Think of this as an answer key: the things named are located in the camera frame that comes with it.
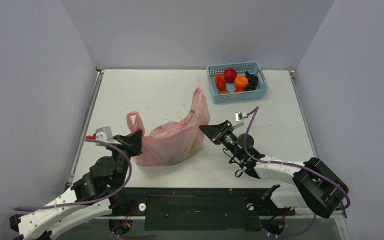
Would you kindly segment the pink plastic bag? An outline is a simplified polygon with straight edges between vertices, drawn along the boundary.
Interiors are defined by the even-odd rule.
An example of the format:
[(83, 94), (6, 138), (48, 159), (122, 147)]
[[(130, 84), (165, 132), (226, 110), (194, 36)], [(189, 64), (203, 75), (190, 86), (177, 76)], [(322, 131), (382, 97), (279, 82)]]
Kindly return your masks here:
[(131, 111), (126, 123), (131, 133), (141, 130), (142, 154), (134, 157), (141, 167), (170, 166), (186, 160), (203, 146), (205, 134), (199, 126), (208, 125), (210, 113), (204, 90), (197, 87), (192, 96), (189, 113), (180, 121), (169, 121), (153, 129), (145, 136), (140, 114)]

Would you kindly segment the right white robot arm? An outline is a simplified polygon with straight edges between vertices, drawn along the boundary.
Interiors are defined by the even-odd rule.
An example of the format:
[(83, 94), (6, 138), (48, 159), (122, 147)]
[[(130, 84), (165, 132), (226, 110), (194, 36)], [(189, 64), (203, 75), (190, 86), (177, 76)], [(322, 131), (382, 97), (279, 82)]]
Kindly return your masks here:
[(229, 163), (239, 166), (237, 178), (246, 174), (287, 184), (276, 186), (263, 196), (262, 207), (267, 213), (274, 214), (283, 208), (308, 208), (322, 218), (329, 218), (340, 209), (349, 189), (323, 161), (317, 157), (286, 161), (261, 154), (251, 135), (233, 133), (243, 125), (243, 120), (226, 120), (217, 125), (201, 125), (199, 129), (213, 144), (223, 145), (232, 154)]

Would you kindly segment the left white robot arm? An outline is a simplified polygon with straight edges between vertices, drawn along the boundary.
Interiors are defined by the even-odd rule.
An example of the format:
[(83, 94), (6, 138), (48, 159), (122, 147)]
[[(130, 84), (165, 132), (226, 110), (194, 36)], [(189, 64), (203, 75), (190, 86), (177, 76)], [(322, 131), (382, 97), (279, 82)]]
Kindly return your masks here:
[(45, 206), (19, 206), (10, 217), (18, 240), (54, 240), (60, 234), (94, 218), (123, 215), (131, 209), (124, 190), (132, 175), (131, 157), (142, 153), (142, 131), (113, 136), (109, 128), (86, 136), (86, 142), (104, 147), (87, 173)]

